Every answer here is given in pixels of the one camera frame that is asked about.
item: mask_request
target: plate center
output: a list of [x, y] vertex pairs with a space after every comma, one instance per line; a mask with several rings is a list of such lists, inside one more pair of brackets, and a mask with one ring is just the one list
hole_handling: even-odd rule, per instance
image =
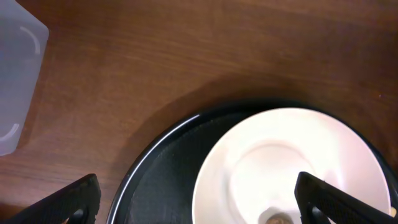
[[251, 149], [234, 167], [229, 179], [229, 208], [238, 223], [264, 224], [283, 213], [300, 223], [294, 197], [299, 172], [314, 169], [298, 150], [283, 145]]

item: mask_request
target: tray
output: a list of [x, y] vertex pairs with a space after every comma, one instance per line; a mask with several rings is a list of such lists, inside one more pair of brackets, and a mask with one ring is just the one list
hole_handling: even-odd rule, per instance
[[[249, 116], [290, 107], [328, 114], [297, 101], [247, 99], [215, 106], [176, 123], [153, 140], [133, 163], [115, 195], [106, 223], [192, 223], [196, 177], [219, 138]], [[355, 132], [379, 161], [387, 179], [391, 204], [397, 208], [398, 181], [395, 173], [379, 151]]]

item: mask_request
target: white plate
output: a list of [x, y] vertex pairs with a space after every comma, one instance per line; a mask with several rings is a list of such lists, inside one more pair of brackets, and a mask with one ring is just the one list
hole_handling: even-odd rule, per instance
[[215, 144], [195, 184], [193, 222], [265, 224], [284, 213], [301, 223], [300, 171], [390, 214], [380, 165], [354, 131], [317, 111], [283, 108], [245, 119]]

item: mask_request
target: black object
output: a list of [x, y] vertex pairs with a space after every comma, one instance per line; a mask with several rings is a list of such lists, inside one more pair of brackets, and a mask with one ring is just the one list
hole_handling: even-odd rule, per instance
[[88, 174], [2, 224], [94, 224], [101, 191], [95, 174]]
[[[115, 195], [106, 223], [192, 223], [196, 177], [213, 145], [240, 121], [276, 108], [320, 111], [296, 101], [249, 99], [216, 106], [181, 120], [152, 141], [133, 163]], [[380, 153], [356, 133], [380, 163], [391, 203], [398, 207], [397, 178]]]
[[324, 224], [324, 214], [337, 224], [393, 224], [398, 220], [372, 208], [358, 199], [307, 172], [298, 175], [294, 195], [303, 224]]

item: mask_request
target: tray rim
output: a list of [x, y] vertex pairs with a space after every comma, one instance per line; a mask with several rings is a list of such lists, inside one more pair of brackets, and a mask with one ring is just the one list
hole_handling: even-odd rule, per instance
[[237, 113], [238, 110], [242, 111], [249, 111], [249, 110], [256, 110], [257, 113], [258, 109], [253, 108], [261, 108], [267, 107], [266, 105], [285, 105], [285, 106], [278, 106], [273, 109], [277, 108], [305, 108], [310, 110], [315, 110], [332, 118], [337, 119], [338, 121], [342, 122], [343, 124], [347, 125], [351, 130], [353, 130], [372, 150], [374, 156], [376, 157], [377, 161], [379, 162], [384, 176], [387, 181], [387, 185], [390, 191], [390, 198], [391, 204], [398, 207], [398, 179], [395, 172], [392, 170], [390, 165], [386, 162], [385, 158], [381, 155], [381, 153], [357, 130], [351, 127], [347, 122], [339, 119], [339, 117], [327, 113], [319, 108], [314, 106], [310, 106], [306, 103], [302, 103], [295, 100], [287, 100], [283, 98], [245, 98], [240, 100], [231, 100], [226, 103], [217, 104], [214, 106], [210, 106], [207, 109], [203, 109], [199, 112], [192, 113], [190, 116], [187, 116], [180, 121], [177, 121], [175, 124], [171, 125], [165, 131], [160, 133], [149, 145], [139, 154], [136, 160], [132, 163], [132, 166], [127, 171], [126, 175], [123, 177], [122, 182], [118, 190], [115, 193], [114, 199], [112, 201], [111, 207], [109, 209], [108, 217], [106, 220], [106, 224], [122, 224], [126, 218], [125, 214], [120, 214], [120, 208], [123, 205], [123, 199], [126, 195], [127, 188], [131, 184], [133, 178], [136, 182], [139, 182], [143, 172], [140, 169], [146, 169], [148, 164], [144, 164], [145, 162], [150, 164], [149, 159], [152, 161], [156, 158], [156, 156], [160, 153], [161, 147], [163, 145], [167, 145], [168, 142], [173, 141], [173, 139], [178, 138], [179, 136], [183, 135], [188, 130], [196, 127], [201, 123], [205, 123], [210, 119], [216, 118], [221, 115], [227, 115], [228, 113]]

